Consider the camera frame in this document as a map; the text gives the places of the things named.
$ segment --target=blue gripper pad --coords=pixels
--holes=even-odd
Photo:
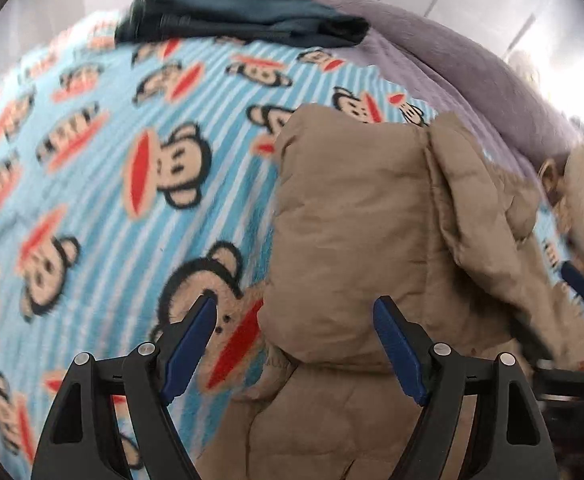
[[[584,276],[578,269],[570,262],[565,262],[561,266],[561,277],[584,301]]]
[[[374,329],[383,344],[394,373],[401,383],[403,393],[412,397],[419,406],[425,406],[429,391],[422,380],[424,370],[422,370],[421,361],[390,315],[388,308],[397,307],[393,302],[386,305],[382,298],[374,302]]]
[[[216,302],[206,298],[166,365],[165,385],[161,390],[163,405],[169,406],[174,398],[185,393],[215,327]]]

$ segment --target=purple blanket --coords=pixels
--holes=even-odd
[[[546,158],[565,163],[580,136],[570,123],[491,52],[397,7],[370,0],[316,0],[365,17],[363,43],[338,49],[405,86],[437,111],[457,113],[501,166],[534,176]]]

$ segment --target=dark blue clothing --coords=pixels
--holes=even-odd
[[[116,29],[116,41],[229,36],[297,47],[359,44],[364,18],[312,0],[134,0]]]

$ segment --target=blue striped blanket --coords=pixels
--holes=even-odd
[[[121,356],[204,291],[218,326],[169,410],[195,459],[263,362],[273,143],[303,103],[429,123],[426,103],[320,49],[230,38],[117,46],[97,13],[0,79],[0,460],[29,477],[81,351]],[[142,472],[124,397],[130,466]]]

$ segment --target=bed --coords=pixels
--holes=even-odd
[[[211,290],[230,312],[216,332],[231,356],[201,362],[170,407],[193,459],[233,394],[259,378],[271,154],[301,104],[416,125],[455,112],[486,157],[528,178],[579,143],[565,118],[471,41],[382,4],[316,1],[373,28],[360,45],[332,50],[230,38],[128,46],[113,41],[120,13],[99,12],[0,79],[0,462],[15,479],[29,476],[73,357],[155,340],[182,317],[177,293],[186,302]],[[537,218],[539,246],[568,259],[547,205]],[[238,326],[234,311],[248,313]],[[143,478],[124,397],[114,403],[128,463]]]

